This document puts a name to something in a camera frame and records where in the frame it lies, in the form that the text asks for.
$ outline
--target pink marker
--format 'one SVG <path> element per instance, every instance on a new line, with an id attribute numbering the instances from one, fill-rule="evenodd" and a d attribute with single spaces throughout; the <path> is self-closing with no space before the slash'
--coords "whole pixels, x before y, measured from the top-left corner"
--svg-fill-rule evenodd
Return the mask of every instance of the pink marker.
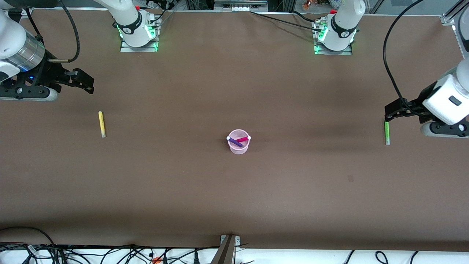
<path id="1" fill-rule="evenodd" d="M 247 136 L 247 137 L 244 137 L 244 138 L 240 138 L 240 139 L 237 139 L 236 141 L 238 141 L 238 142 L 243 142 L 243 141 L 248 141 L 248 140 L 251 140 L 251 136 Z"/>

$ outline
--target robotic arm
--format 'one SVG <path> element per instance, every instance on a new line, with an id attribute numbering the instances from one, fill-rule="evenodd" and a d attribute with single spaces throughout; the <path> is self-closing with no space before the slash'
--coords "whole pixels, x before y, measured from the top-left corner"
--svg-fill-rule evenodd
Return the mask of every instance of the robotic arm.
<path id="1" fill-rule="evenodd" d="M 469 52 L 469 9 L 459 19 L 462 45 Z M 385 121 L 401 116 L 419 116 L 426 136 L 469 138 L 469 58 L 422 90 L 412 101 L 397 99 L 385 106 Z"/>
<path id="2" fill-rule="evenodd" d="M 137 10 L 131 0 L 96 0 L 113 15 L 121 36 L 131 47 L 155 38 L 155 16 Z M 0 9 L 53 8 L 57 0 L 0 0 Z M 0 10 L 0 99 L 53 101 L 62 85 L 94 92 L 94 79 L 81 69 L 68 71 L 44 45 Z"/>

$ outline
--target cable connector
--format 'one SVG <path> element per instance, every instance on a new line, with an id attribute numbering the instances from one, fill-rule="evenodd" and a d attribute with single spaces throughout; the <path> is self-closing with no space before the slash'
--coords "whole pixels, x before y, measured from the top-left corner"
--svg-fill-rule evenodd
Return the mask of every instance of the cable connector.
<path id="1" fill-rule="evenodd" d="M 196 251 L 194 252 L 194 264 L 200 264 L 199 262 L 199 253 Z"/>

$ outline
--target brown tabletop surface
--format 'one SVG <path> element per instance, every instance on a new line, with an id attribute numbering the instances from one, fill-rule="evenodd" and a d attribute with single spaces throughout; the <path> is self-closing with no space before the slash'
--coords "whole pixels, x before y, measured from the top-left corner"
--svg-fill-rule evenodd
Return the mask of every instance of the brown tabletop surface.
<path id="1" fill-rule="evenodd" d="M 248 12 L 175 13 L 155 53 L 120 53 L 106 11 L 71 14 L 81 53 L 64 67 L 95 93 L 0 102 L 0 226 L 63 244 L 202 247 L 235 233 L 255 248 L 467 250 L 469 141 L 425 137 L 409 117 L 384 145 L 393 16 L 363 17 L 354 54 L 326 56 L 311 31 Z M 33 15 L 46 48 L 71 58 L 65 13 Z M 402 18 L 388 46 L 410 100 L 462 59 L 436 16 Z M 238 128 L 252 136 L 243 155 L 225 140 Z"/>

